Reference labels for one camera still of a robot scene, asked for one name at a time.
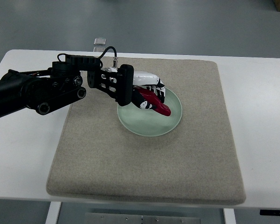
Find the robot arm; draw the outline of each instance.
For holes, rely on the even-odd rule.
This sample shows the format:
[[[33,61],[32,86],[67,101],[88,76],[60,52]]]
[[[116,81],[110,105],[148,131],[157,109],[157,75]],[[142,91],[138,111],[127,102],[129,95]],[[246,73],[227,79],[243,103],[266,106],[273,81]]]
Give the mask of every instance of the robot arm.
[[[114,65],[102,69],[101,58],[109,50],[115,53]],[[59,59],[65,55],[65,61]],[[114,98],[120,106],[130,102],[142,109],[153,109],[169,116],[169,108],[163,104],[164,84],[156,75],[148,72],[134,73],[131,65],[117,68],[114,47],[108,47],[99,57],[59,54],[58,61],[47,70],[18,72],[8,70],[0,80],[0,118],[29,108],[46,115],[86,96],[80,71],[87,71],[90,88],[97,88]]]
[[[52,63],[47,70],[17,72],[9,70],[0,80],[0,117],[29,108],[46,115],[86,96],[80,71],[87,71],[90,88],[97,88],[119,105],[131,102],[133,67],[123,64],[116,72],[101,70],[101,58],[65,55],[65,62]]]

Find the plate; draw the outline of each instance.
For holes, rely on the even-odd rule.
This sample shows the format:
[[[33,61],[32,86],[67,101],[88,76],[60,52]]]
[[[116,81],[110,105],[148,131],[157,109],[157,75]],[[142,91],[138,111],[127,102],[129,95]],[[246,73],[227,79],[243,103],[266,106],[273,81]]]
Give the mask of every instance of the plate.
[[[148,137],[166,134],[173,130],[181,120],[182,106],[179,98],[170,89],[166,88],[164,100],[170,110],[170,116],[164,116],[154,110],[137,108],[133,103],[117,107],[119,120],[131,132]]]

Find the metal plate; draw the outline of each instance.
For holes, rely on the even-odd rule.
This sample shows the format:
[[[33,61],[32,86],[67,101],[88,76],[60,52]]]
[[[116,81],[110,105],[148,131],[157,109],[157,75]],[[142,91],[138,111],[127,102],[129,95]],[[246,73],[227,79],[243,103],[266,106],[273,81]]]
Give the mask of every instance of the metal plate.
[[[86,213],[84,224],[200,224],[200,218]]]

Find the beige mat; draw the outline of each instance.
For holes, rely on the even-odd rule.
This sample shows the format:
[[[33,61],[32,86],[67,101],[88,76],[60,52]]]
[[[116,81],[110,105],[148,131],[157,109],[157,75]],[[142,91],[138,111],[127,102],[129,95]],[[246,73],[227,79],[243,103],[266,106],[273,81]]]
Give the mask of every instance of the beige mat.
[[[238,204],[245,192],[216,63],[120,58],[161,77],[183,116],[171,132],[143,137],[119,121],[116,102],[84,86],[47,182],[52,195],[132,202]],[[104,66],[111,66],[104,59]]]

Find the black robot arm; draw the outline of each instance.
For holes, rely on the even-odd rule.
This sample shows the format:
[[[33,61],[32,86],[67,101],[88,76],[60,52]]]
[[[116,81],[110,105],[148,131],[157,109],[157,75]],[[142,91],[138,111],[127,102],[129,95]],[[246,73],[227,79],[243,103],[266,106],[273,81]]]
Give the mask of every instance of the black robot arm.
[[[120,106],[131,102],[134,68],[123,64],[117,72],[101,70],[108,47],[100,57],[59,54],[47,70],[18,72],[8,70],[0,80],[0,117],[23,108],[46,115],[86,96],[80,71],[87,71],[90,88],[97,88],[114,98]],[[65,61],[59,59],[65,55]]]

